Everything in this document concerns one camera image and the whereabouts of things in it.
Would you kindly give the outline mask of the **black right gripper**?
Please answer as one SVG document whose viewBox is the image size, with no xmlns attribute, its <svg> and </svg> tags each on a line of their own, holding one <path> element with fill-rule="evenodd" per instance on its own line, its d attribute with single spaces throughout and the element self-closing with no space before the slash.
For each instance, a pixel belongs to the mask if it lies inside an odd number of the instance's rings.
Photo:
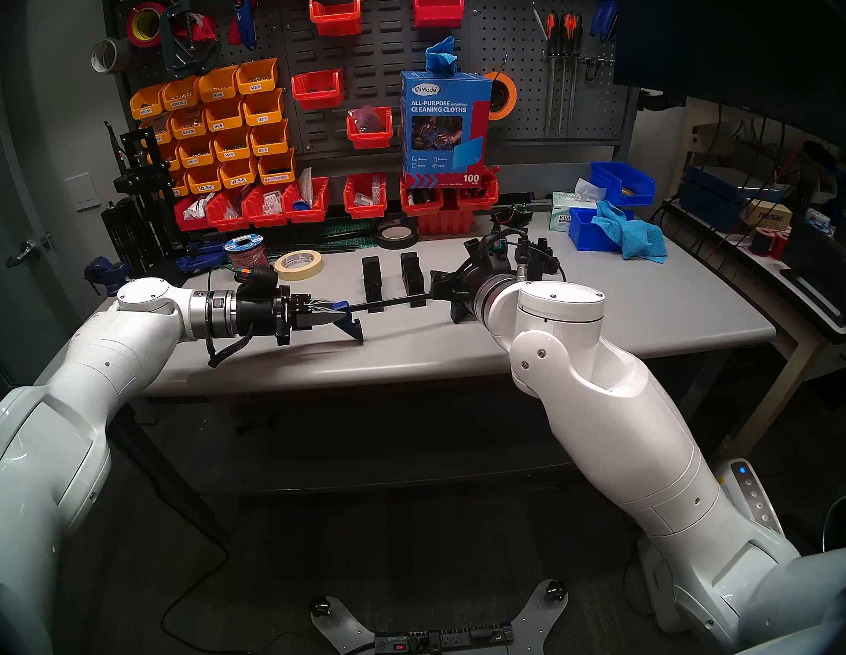
<svg viewBox="0 0 846 655">
<path fill-rule="evenodd" d="M 430 294 L 435 301 L 450 301 L 456 325 L 483 320 L 486 296 L 496 281 L 496 257 L 467 259 L 457 271 L 430 271 Z"/>
</svg>

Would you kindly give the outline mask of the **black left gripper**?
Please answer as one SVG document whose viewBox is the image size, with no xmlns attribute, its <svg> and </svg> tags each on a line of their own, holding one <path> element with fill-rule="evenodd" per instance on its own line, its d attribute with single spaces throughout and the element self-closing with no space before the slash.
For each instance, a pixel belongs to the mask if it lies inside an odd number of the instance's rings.
<svg viewBox="0 0 846 655">
<path fill-rule="evenodd" d="M 251 338 L 274 336 L 278 346 L 291 342 L 292 331 L 309 331 L 322 325 L 347 327 L 352 324 L 347 302 L 292 296 L 289 287 L 276 288 L 262 296 L 237 293 L 236 324 L 240 335 Z"/>
</svg>

